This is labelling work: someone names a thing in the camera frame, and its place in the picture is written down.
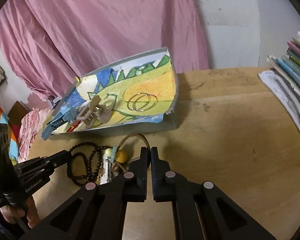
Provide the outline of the person's left hand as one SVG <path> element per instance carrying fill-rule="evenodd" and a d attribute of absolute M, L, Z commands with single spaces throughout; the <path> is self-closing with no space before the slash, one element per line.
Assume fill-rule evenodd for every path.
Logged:
<path fill-rule="evenodd" d="M 11 223 L 15 224 L 17 218 L 27 218 L 27 223 L 30 228 L 35 227 L 40 222 L 40 218 L 38 215 L 38 210 L 34 201 L 34 198 L 31 196 L 26 200 L 27 211 L 23 209 L 19 209 L 16 207 L 12 207 L 9 205 L 5 205 L 0 208 L 0 212 L 3 218 Z"/>

